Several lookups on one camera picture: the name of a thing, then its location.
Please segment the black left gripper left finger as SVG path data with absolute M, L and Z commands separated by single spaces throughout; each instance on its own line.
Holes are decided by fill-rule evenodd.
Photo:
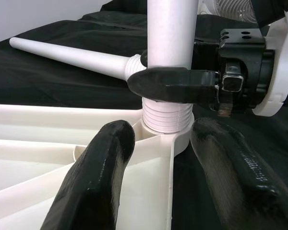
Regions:
M 43 230 L 114 230 L 135 133 L 125 120 L 105 124 L 68 170 Z

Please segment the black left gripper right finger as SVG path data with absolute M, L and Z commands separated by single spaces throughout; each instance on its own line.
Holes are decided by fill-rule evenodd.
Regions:
M 288 230 L 288 187 L 240 132 L 198 118 L 191 144 L 224 229 Z

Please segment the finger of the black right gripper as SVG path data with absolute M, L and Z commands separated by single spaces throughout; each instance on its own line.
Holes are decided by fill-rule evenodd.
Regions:
M 127 79 L 135 94 L 156 102 L 218 106 L 218 73 L 178 67 L 156 67 L 139 71 Z
M 148 42 L 147 49 L 140 55 L 140 62 L 148 68 L 183 67 L 187 69 L 217 69 L 218 44 L 195 41 Z

